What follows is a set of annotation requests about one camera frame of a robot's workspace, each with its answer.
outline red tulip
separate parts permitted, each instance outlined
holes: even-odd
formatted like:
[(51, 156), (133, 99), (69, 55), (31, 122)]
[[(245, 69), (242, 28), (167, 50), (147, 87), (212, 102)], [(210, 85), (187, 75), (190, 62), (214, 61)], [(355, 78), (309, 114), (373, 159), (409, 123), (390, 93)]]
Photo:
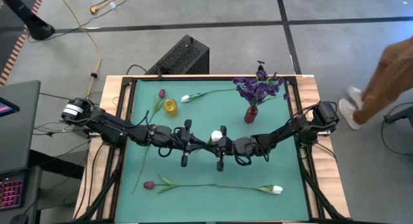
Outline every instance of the red tulip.
[(147, 181), (143, 183), (143, 187), (146, 189), (153, 189), (155, 187), (155, 183), (153, 181)]
[(160, 98), (164, 98), (164, 97), (165, 97), (165, 89), (161, 89), (161, 90), (159, 91), (159, 97), (160, 97)]

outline white tulip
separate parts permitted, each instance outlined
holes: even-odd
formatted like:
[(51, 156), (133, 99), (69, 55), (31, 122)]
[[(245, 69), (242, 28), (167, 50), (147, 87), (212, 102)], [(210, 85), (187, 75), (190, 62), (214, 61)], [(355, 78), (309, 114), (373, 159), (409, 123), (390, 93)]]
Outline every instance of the white tulip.
[(185, 95), (181, 98), (181, 102), (189, 102), (189, 96)]
[(274, 185), (274, 186), (272, 187), (272, 193), (273, 193), (273, 194), (280, 195), (282, 192), (283, 192), (283, 188), (281, 188), (280, 186)]
[(218, 141), (222, 138), (222, 132), (219, 130), (214, 130), (211, 134), (212, 141)]

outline floor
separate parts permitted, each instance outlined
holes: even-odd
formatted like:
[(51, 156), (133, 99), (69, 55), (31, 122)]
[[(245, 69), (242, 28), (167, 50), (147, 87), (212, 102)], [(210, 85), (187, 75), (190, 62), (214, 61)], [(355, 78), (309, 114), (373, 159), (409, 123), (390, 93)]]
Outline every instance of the floor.
[[(93, 17), (89, 6), (100, 1), (67, 0), (81, 23)], [(2, 6), (0, 15), (12, 18), (7, 12)], [(57, 33), (77, 27), (61, 0), (43, 0), (37, 14)], [(13, 39), (21, 34), (16, 27), (23, 27), (18, 20), (6, 24), (0, 23), (1, 65), (11, 53)], [(263, 60), (271, 72), (314, 74), (322, 100), (338, 101), (349, 85), (365, 87), (387, 45), (411, 37), (413, 0), (128, 0), (87, 27), (103, 58), (93, 92), (102, 91), (107, 75), (124, 74), (131, 64), (150, 68), (188, 34), (210, 47), (211, 74), (253, 73), (256, 61)], [(96, 60), (94, 46), (81, 32), (26, 42), (7, 83), (38, 79), (42, 92), (85, 97)], [(99, 94), (91, 98), (100, 100)], [(391, 153), (380, 138), (382, 116), (396, 104), (412, 100), (413, 92), (407, 92), (359, 132), (342, 121), (332, 134), (355, 220), (411, 223), (413, 219), (413, 158)], [(36, 125), (58, 120), (65, 103), (41, 96)], [(413, 152), (411, 133), (408, 123), (400, 121), (386, 127), (384, 136), (393, 149)], [(58, 155), (82, 141), (75, 134), (35, 136), (32, 148)], [(84, 153), (80, 149), (68, 158), (78, 163)], [(42, 187), (64, 179), (49, 176)], [(56, 195), (46, 193), (44, 207), (61, 205), (73, 192), (75, 200), (76, 189), (79, 182), (69, 181)], [(62, 210), (69, 215), (56, 215)], [(42, 223), (67, 221), (71, 212), (70, 207), (49, 209), (43, 212)]]

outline yellow cup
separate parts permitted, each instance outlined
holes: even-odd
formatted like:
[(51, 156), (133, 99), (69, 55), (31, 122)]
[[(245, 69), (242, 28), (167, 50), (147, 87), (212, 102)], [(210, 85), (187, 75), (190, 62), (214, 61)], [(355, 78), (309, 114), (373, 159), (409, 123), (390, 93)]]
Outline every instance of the yellow cup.
[(166, 114), (169, 116), (176, 116), (178, 115), (178, 104), (174, 99), (167, 99), (163, 103), (163, 110), (165, 110)]

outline desk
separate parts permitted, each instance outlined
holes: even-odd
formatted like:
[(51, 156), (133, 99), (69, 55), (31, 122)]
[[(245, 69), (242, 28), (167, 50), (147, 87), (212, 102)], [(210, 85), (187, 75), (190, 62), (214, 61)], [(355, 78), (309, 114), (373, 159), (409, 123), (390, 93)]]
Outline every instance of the desk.
[[(178, 75), (175, 77), (186, 77), (189, 75)], [(200, 75), (199, 77), (228, 77), (228, 76), (245, 76), (245, 75)], [(105, 87), (103, 89), (103, 95), (100, 102), (100, 107), (105, 109), (109, 114), (116, 114), (117, 110), (117, 97), (119, 96), (121, 90), (121, 83), (122, 79), (126, 76), (108, 76), (106, 78)], [(141, 78), (153, 78), (156, 76), (139, 76)], [(300, 100), (302, 107), (307, 107), (313, 105), (319, 101), (319, 94), (317, 90), (316, 80), (314, 76), (296, 76), (297, 79), (297, 86), (299, 90)], [(125, 118), (126, 116), (126, 106), (128, 103), (128, 95), (129, 95), (129, 87), (126, 88), (125, 97), (123, 100), (123, 110), (121, 113), (121, 117)], [(294, 96), (291, 97), (292, 100), (292, 108), (293, 111), (296, 111), (296, 104)], [(312, 118), (311, 113), (308, 114), (307, 118)], [(319, 142), (328, 147), (332, 150), (332, 145), (329, 137), (319, 137)], [(101, 146), (101, 138), (97, 137), (92, 140), (90, 146), (90, 152), (88, 156), (88, 162), (92, 162), (95, 158), (96, 152), (98, 148)], [(91, 175), (92, 175), (92, 164), (89, 163), (87, 166), (87, 184), (85, 185), (85, 174), (82, 178), (82, 184), (79, 191), (79, 196), (77, 199), (76, 210), (79, 208), (81, 204), (81, 200), (83, 197), (83, 190), (85, 189), (85, 200), (83, 204), (80, 206), (80, 211), (77, 216), (82, 215), (87, 206), (87, 197), (89, 196), (89, 191), (91, 192), (91, 201), (98, 195), (99, 191), (101, 190), (105, 168), (106, 168), (106, 160), (108, 157), (108, 147), (103, 147), (99, 151), (99, 155), (96, 158), (96, 164), (94, 167), (94, 178), (93, 178), (93, 186), (90, 187), (91, 182)], [(117, 161), (117, 154), (115, 153), (114, 162)], [(314, 165), (316, 168), (317, 180), (319, 183), (320, 189), (324, 192), (325, 196), (328, 200), (335, 206), (335, 208), (344, 216), (349, 216), (347, 203), (345, 201), (343, 187), (341, 185), (341, 180), (337, 168), (337, 164), (334, 158), (328, 153), (325, 152), (323, 149), (318, 147), (314, 147), (312, 151), (312, 155), (314, 158)], [(103, 209), (103, 218), (107, 218), (110, 212), (110, 204), (112, 200), (112, 193), (113, 188), (111, 188), (106, 196), (105, 200), (105, 207)], [(308, 195), (310, 200), (310, 208), (312, 210), (313, 217), (318, 217), (317, 207), (315, 202), (315, 197), (310, 188), (308, 188)]]

